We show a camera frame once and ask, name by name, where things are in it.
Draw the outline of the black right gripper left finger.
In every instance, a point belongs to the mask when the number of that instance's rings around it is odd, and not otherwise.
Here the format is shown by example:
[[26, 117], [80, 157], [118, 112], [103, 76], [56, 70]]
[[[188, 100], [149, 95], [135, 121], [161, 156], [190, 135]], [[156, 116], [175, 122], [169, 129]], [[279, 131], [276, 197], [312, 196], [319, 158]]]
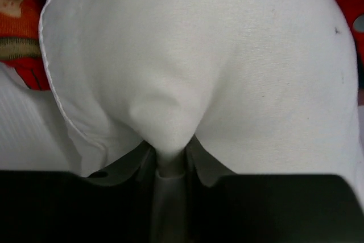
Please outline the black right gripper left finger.
[[148, 242], [156, 154], [146, 142], [83, 178], [1, 172], [2, 242]]

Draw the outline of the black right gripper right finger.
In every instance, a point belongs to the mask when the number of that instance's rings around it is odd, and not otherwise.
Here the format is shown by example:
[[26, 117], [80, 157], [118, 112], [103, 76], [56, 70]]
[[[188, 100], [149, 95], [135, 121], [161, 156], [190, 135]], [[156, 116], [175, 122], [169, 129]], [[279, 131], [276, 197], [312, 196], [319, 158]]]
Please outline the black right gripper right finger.
[[363, 210], [337, 175], [236, 174], [197, 138], [186, 162], [193, 242], [363, 241]]

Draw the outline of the white pillow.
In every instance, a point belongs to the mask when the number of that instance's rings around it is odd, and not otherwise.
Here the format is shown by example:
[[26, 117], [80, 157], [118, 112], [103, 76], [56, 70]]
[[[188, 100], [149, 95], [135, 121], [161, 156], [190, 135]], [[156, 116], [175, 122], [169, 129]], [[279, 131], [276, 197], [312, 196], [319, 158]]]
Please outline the white pillow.
[[82, 174], [155, 150], [151, 242], [193, 242], [192, 138], [236, 174], [337, 175], [363, 210], [358, 55], [336, 0], [47, 0], [39, 30]]

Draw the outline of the red patterned pillowcase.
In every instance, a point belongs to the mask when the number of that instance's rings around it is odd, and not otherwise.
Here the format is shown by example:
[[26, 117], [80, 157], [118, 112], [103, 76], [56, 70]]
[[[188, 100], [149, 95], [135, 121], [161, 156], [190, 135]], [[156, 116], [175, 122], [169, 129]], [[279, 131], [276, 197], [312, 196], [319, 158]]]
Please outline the red patterned pillowcase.
[[[40, 53], [38, 23], [46, 0], [1, 0], [1, 63], [20, 86], [49, 90]], [[363, 0], [336, 0], [352, 31], [363, 88]]]

